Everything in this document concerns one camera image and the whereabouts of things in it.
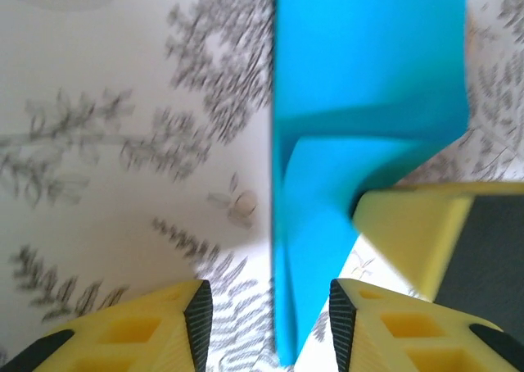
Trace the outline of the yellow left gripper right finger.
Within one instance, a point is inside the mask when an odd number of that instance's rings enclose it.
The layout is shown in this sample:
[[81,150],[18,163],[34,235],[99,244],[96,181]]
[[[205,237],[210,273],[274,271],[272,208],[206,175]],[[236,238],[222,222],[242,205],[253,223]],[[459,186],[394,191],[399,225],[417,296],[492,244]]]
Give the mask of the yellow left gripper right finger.
[[523,345],[480,317],[356,279],[330,284],[339,371],[521,371]]

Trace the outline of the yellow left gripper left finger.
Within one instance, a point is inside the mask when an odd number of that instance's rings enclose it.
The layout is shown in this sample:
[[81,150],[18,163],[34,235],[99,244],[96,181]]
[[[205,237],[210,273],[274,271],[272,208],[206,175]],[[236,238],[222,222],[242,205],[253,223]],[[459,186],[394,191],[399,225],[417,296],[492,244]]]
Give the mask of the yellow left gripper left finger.
[[31,343],[3,371],[204,371],[210,282],[193,279],[84,315]]

